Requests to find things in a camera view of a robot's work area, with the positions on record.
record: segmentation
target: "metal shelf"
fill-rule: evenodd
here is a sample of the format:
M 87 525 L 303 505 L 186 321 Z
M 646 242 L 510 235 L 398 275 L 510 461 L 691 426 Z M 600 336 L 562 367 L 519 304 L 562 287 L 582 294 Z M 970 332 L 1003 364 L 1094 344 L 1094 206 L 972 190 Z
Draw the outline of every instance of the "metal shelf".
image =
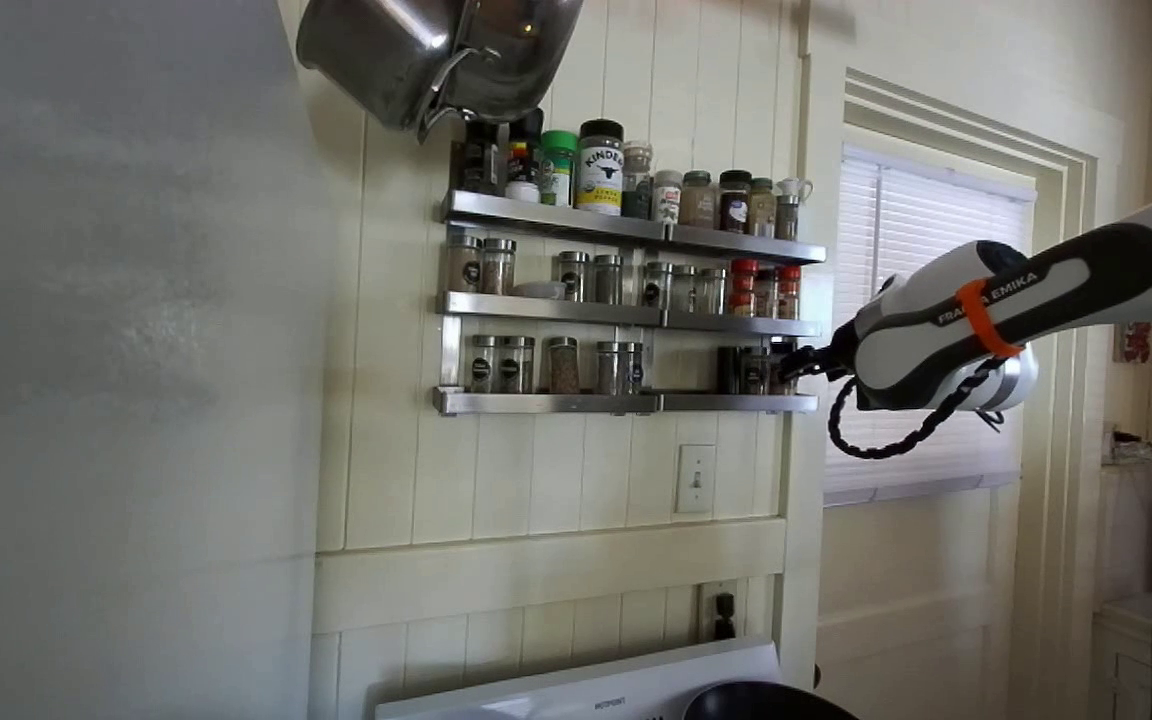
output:
M 600 213 L 578 213 L 578 209 L 552 209 L 552 206 L 523 206 L 510 196 L 486 196 L 486 194 L 453 194 L 450 221 L 515 225 L 515 229 L 538 229 L 538 234 L 563 235 L 563 242 L 620 244 L 620 249 L 757 257 L 757 260 L 781 260 L 781 266 L 826 260 L 826 249 L 799 244 L 799 242 L 735 235 L 735 234 L 690 229 L 690 225 L 674 229 L 674 225 L 651 225 L 636 215 L 600 215 Z
M 646 392 L 646 398 L 503 398 L 438 387 L 433 409 L 444 417 L 543 417 L 543 411 L 605 411 L 605 417 L 655 417 L 655 411 L 818 411 L 818 398 L 714 398 L 714 392 Z
M 728 332 L 728 336 L 806 336 L 807 332 L 799 321 L 691 315 L 691 313 L 668 313 L 668 308 L 568 304 L 568 301 L 543 301 L 543 295 L 479 295 L 479 294 L 444 294 L 440 313 L 496 315 L 496 321 L 668 329 L 668 332 Z

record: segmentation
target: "light switch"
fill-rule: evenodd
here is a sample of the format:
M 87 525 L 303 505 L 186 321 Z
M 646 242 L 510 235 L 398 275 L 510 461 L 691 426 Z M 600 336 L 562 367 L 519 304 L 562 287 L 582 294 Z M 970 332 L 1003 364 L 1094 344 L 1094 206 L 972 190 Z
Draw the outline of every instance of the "light switch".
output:
M 682 450 L 682 516 L 714 516 L 714 512 L 717 512 L 714 450 L 683 446 Z

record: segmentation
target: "orange stripe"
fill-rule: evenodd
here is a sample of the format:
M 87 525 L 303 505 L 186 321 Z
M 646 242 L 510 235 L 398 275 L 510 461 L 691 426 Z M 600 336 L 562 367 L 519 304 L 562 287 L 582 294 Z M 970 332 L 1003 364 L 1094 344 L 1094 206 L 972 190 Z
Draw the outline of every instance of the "orange stripe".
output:
M 1020 344 L 1010 344 L 1010 340 L 1000 336 L 1000 329 L 993 324 L 993 315 L 987 315 L 987 308 L 985 308 L 985 286 L 987 286 L 985 275 L 972 280 L 972 286 L 964 286 L 964 287 L 960 287 L 960 308 L 964 308 L 977 340 L 987 348 L 987 356 L 1000 356 L 1000 359 L 1020 356 Z

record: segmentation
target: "window blind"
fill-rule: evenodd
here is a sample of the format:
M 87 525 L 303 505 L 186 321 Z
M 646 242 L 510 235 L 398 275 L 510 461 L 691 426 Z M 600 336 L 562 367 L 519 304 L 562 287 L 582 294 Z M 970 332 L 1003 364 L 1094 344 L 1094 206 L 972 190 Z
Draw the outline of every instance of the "window blind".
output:
M 1018 175 L 935 167 L 848 151 L 841 172 L 837 321 L 855 315 L 889 275 L 912 275 L 939 254 L 970 242 L 1003 242 L 1030 254 L 1034 190 Z M 921 427 L 915 411 L 846 409 L 846 436 L 859 450 L 893 446 Z M 1020 411 L 993 431 L 972 411 L 956 411 L 933 440 L 898 461 L 852 461 L 830 450 L 830 505 L 898 502 L 912 492 L 1003 484 L 1020 470 Z

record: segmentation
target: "spice rack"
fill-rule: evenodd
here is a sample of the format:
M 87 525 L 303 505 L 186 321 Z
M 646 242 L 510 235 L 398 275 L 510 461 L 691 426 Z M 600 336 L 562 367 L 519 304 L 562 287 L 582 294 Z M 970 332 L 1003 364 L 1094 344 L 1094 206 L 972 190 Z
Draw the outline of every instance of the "spice rack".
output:
M 552 206 L 523 206 L 486 194 L 453 194 L 444 209 L 450 234 L 503 229 L 515 242 L 572 242 L 611 249 L 655 249 L 674 257 L 751 257 L 770 266 L 820 266 L 826 249 L 770 235 L 735 235 L 690 225 L 651 225 L 636 215 L 600 215 Z M 549 321 L 549 324 L 607 324 L 648 332 L 704 332 L 704 336 L 806 336 L 799 321 L 741 321 L 741 315 L 691 315 L 674 308 L 630 304 L 568 304 L 540 295 L 486 295 L 444 294 L 444 359 L 433 409 L 444 417 L 496 417 L 496 411 L 605 411 L 605 417 L 651 417 L 651 411 L 818 411 L 818 398 L 725 398 L 725 392 L 639 392 L 639 398 L 549 398 L 549 392 L 463 392 L 460 379 L 460 321 Z

